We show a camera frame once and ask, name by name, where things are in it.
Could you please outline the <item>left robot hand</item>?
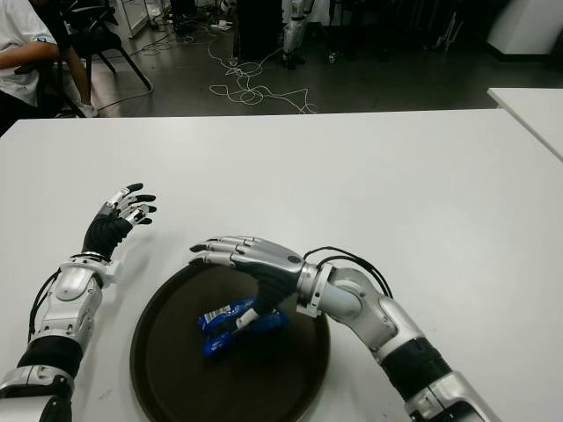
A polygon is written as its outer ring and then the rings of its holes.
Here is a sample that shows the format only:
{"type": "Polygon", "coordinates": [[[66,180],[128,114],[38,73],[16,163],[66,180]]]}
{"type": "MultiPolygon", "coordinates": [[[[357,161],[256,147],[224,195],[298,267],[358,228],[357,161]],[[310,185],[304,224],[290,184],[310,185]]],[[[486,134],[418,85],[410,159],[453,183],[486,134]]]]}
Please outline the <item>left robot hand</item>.
{"type": "Polygon", "coordinates": [[[157,211],[153,205],[156,196],[140,193],[143,183],[122,187],[106,199],[91,221],[81,252],[109,260],[117,246],[136,225],[152,223],[150,214],[157,211]]]}

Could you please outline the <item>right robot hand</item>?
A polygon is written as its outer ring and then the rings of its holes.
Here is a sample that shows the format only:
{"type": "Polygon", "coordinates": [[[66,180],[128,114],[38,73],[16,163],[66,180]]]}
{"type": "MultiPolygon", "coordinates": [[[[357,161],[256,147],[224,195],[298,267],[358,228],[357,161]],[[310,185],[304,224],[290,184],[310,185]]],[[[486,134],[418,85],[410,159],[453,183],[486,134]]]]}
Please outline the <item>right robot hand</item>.
{"type": "Polygon", "coordinates": [[[235,321],[227,332],[237,335],[280,302],[297,291],[297,284],[306,267],[296,252],[253,236],[216,236],[189,248],[193,265],[226,266],[245,273],[257,281],[257,295],[252,306],[235,321]]]}

